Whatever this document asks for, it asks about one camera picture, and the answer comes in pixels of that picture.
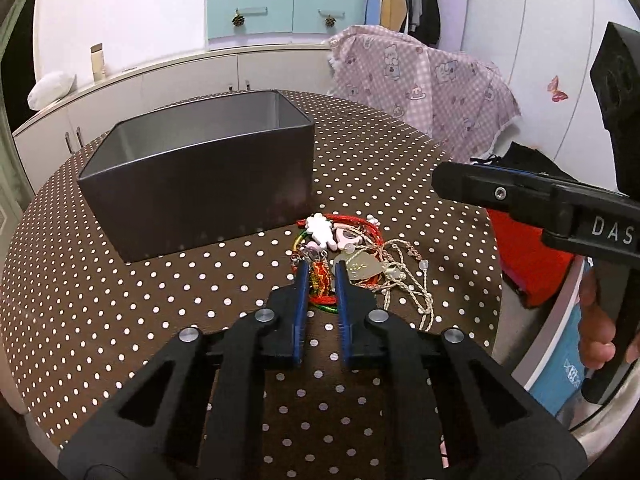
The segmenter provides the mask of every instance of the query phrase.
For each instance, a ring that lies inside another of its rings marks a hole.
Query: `metal box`
[[[78,176],[125,262],[311,213],[314,120],[277,91],[227,94],[119,124]]]

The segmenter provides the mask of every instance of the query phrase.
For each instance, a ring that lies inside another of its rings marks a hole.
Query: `pink checkered cloth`
[[[455,162],[485,156],[520,115],[494,65],[451,54],[378,25],[352,25],[329,40],[330,94],[384,110],[441,141]]]

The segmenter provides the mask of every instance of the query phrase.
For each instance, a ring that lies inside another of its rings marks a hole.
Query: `white pillow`
[[[42,110],[56,99],[69,93],[74,77],[64,72],[50,72],[36,83],[29,92],[27,102],[31,110]]]

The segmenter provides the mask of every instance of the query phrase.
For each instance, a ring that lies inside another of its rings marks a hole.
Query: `finger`
[[[626,362],[631,364],[640,357],[640,334],[636,336],[636,339],[629,345],[626,350]]]
[[[584,308],[587,306],[591,306],[596,302],[598,292],[598,282],[596,280],[596,274],[593,270],[593,267],[589,269],[582,280],[580,281],[580,288],[578,289],[578,294],[580,297],[580,307]]]
[[[580,361],[587,368],[599,370],[604,363],[611,361],[616,354],[616,347],[613,343],[600,343],[589,339],[581,339],[580,345]]]
[[[616,325],[597,305],[585,307],[578,323],[580,337],[599,343],[611,343],[616,335]]]

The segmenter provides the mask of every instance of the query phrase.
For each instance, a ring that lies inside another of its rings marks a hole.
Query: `round table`
[[[414,244],[430,261],[432,331],[459,326],[491,351],[502,288],[494,234],[484,210],[441,200],[431,189],[431,171],[446,153],[384,112],[286,95],[316,120],[314,211],[373,214],[385,239]],[[2,280],[10,368],[31,415],[61,446],[178,330],[228,327],[262,306],[272,288],[291,283],[290,248],[299,232],[290,225],[124,264],[76,184],[100,140],[36,195]],[[396,288],[390,309],[420,322]],[[267,374],[263,476],[381,479],[380,378],[375,370],[341,369],[337,316],[311,309],[307,322],[302,367]]]

